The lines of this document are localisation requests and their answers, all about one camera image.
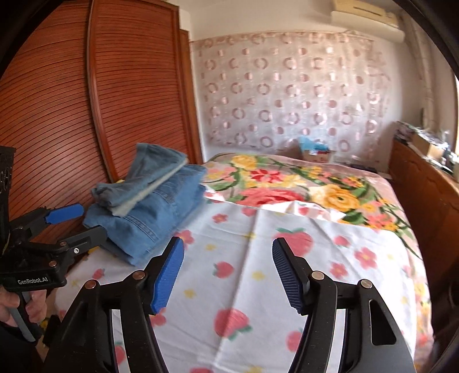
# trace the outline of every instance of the louvered door panel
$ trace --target louvered door panel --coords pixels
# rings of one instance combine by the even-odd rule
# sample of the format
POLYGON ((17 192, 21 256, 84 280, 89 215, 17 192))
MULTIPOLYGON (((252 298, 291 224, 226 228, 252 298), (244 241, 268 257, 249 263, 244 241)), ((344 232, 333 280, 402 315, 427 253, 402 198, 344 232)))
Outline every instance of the louvered door panel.
POLYGON ((178 8, 162 1, 94 0, 88 39, 91 105, 113 180, 135 144, 188 153, 178 8))
MULTIPOLYGON (((0 144, 17 148, 10 218, 80 202, 107 176, 86 79, 89 0, 66 1, 31 34, 0 80, 0 144)), ((55 242, 81 219, 48 228, 55 242)))

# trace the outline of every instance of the bed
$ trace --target bed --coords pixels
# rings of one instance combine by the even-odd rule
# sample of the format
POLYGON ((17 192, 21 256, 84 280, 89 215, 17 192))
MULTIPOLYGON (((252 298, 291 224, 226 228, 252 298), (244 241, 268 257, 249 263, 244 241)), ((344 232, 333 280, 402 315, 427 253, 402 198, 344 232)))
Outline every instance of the bed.
MULTIPOLYGON (((289 306, 270 258, 275 237, 285 237, 296 255, 335 280, 371 280, 416 365, 426 360, 432 330, 425 270, 387 181, 282 156, 226 153, 205 166, 206 201, 177 232, 186 245, 182 269, 168 306, 151 317, 171 372, 288 371, 305 319, 289 306), (312 203, 320 214, 341 215, 311 218, 312 203)), ((119 281, 133 270, 96 249, 68 274, 51 306, 63 317, 85 281, 119 281)), ((127 372, 120 323, 114 324, 119 369, 127 372)), ((342 329, 339 312, 328 372, 339 364, 342 329)))

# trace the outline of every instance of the air conditioner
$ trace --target air conditioner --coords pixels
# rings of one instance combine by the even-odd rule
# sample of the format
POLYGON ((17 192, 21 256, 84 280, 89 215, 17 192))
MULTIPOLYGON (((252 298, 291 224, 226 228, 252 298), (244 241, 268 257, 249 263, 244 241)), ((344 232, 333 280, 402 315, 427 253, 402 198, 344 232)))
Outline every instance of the air conditioner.
POLYGON ((333 0, 331 23, 336 26, 402 43, 405 33, 394 13, 359 0, 333 0))

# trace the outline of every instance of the metal bolt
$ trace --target metal bolt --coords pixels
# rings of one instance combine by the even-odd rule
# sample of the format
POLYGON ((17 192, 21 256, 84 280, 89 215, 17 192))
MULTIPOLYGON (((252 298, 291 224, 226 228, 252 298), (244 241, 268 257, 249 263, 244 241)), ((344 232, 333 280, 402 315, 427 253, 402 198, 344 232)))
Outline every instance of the metal bolt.
POLYGON ((141 280, 145 277, 145 272, 143 271, 135 271, 133 274, 132 274, 132 277, 134 278, 134 280, 141 280))
POLYGON ((97 285, 97 282, 95 280, 88 280, 84 284, 84 287, 87 289, 94 289, 96 285, 97 285))
POLYGON ((370 289, 373 287, 373 284, 370 280, 363 279, 362 281, 360 281, 360 283, 365 289, 370 289))
POLYGON ((319 280, 319 281, 325 278, 325 275, 321 271, 314 271, 311 274, 311 276, 314 280, 319 280))

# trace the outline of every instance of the cardboard box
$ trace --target cardboard box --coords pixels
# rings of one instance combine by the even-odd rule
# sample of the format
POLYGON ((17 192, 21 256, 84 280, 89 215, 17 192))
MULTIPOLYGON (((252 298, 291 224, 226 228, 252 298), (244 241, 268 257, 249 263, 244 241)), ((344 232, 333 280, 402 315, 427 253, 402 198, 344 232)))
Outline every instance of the cardboard box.
POLYGON ((332 151, 305 150, 303 152, 303 160, 314 163, 330 163, 333 159, 333 153, 332 151))
POLYGON ((413 135, 413 140, 411 144, 419 150, 419 152, 429 158, 432 158, 436 161, 440 161, 443 156, 444 150, 435 144, 431 144, 425 138, 420 136, 418 133, 413 135))

